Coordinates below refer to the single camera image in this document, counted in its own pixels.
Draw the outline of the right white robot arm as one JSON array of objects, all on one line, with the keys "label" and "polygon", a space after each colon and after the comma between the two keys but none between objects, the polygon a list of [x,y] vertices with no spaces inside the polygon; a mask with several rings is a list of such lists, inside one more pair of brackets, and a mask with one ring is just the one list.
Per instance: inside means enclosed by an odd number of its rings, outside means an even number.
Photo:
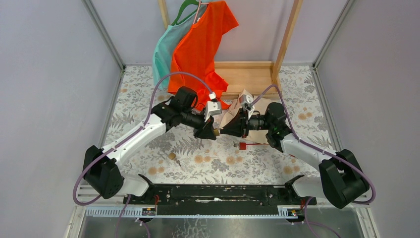
[{"label": "right white robot arm", "polygon": [[362,175],[354,154],[347,149],[334,151],[305,142],[286,120],[288,115],[283,105],[273,102],[263,115],[249,116],[246,110],[240,109],[219,132],[246,138],[250,131],[266,130],[265,138],[270,147],[304,161],[319,172],[316,178],[297,176],[290,180],[287,183],[290,187],[284,190],[288,203],[297,204],[303,197],[325,198],[340,209],[357,203],[357,198],[369,191],[370,183]]}]

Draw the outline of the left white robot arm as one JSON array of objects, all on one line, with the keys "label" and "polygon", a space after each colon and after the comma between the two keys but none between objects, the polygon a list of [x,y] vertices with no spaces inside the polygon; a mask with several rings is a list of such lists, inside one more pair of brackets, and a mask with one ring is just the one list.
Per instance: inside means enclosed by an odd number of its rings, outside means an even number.
[{"label": "left white robot arm", "polygon": [[216,140],[213,116],[221,113],[221,102],[211,93],[199,114],[193,111],[197,103],[197,94],[181,87],[175,96],[153,106],[146,118],[121,138],[103,148],[89,147],[82,178],[103,199],[122,192],[134,195],[143,204],[151,202],[154,196],[151,182],[144,176],[122,173],[121,169],[140,149],[180,124],[191,127],[195,138]]}]

